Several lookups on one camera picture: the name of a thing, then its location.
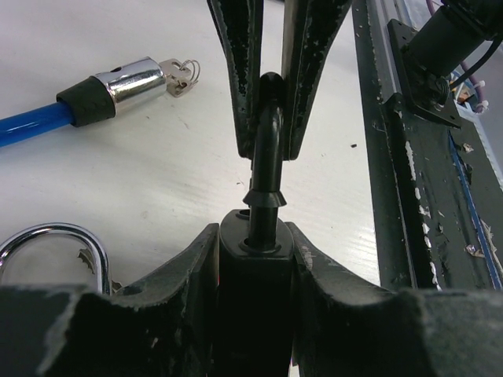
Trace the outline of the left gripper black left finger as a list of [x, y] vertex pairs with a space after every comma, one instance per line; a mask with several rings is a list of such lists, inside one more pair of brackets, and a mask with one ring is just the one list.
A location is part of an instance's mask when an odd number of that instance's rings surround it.
[[97, 288], [2, 285], [2, 375], [208, 375], [218, 231], [207, 225], [180, 254], [119, 290], [105, 249], [82, 227], [47, 223], [11, 236], [1, 245], [2, 268], [32, 240], [69, 236], [83, 244]]

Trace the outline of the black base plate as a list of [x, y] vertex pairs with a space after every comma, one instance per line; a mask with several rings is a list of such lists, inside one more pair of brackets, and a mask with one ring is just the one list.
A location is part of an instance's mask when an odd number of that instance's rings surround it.
[[452, 90], [432, 105], [433, 118], [413, 111], [399, 85], [389, 21], [419, 31], [437, 10], [428, 6], [415, 27], [408, 1], [352, 5], [380, 283], [500, 291], [502, 177], [478, 108], [459, 97], [472, 74], [456, 73], [467, 57], [448, 75]]

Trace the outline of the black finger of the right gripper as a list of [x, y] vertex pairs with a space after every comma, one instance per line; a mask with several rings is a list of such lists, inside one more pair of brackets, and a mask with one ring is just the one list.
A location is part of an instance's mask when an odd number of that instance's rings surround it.
[[299, 156], [321, 73], [350, 7], [349, 0], [285, 2], [281, 54], [285, 160]]
[[263, 2], [209, 0], [228, 70], [238, 154], [251, 158], [259, 114]]

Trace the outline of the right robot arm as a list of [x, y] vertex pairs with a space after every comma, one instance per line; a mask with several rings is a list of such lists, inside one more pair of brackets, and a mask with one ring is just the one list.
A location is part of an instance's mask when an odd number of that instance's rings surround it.
[[[287, 1], [283, 29], [280, 101], [285, 117], [286, 160], [298, 157], [329, 50], [348, 13], [348, 1]], [[229, 73], [239, 155], [251, 158], [264, 95], [259, 89], [263, 32], [261, 1], [210, 1]], [[434, 103], [452, 90], [448, 75], [483, 42], [502, 41], [499, 1], [444, 1], [428, 22], [414, 31], [389, 21], [390, 42], [407, 104], [433, 118]]]

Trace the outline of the long-shackle brass padlock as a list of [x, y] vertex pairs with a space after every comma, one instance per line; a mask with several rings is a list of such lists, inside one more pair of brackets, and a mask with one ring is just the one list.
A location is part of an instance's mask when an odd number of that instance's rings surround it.
[[1, 284], [84, 283], [111, 295], [123, 287], [112, 279], [105, 245], [91, 231], [64, 222], [24, 229], [1, 242]]

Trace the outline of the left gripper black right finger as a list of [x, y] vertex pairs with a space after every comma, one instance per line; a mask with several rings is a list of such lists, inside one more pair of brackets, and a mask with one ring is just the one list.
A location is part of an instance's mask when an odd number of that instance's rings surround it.
[[498, 291], [376, 286], [293, 223], [293, 354], [303, 376], [499, 376]]

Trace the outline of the black padlock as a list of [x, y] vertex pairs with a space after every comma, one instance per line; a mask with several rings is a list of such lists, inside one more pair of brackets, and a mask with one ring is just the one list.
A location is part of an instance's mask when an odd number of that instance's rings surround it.
[[286, 376], [292, 353], [292, 234], [279, 221], [285, 85], [260, 79], [246, 210], [222, 220], [213, 376]]

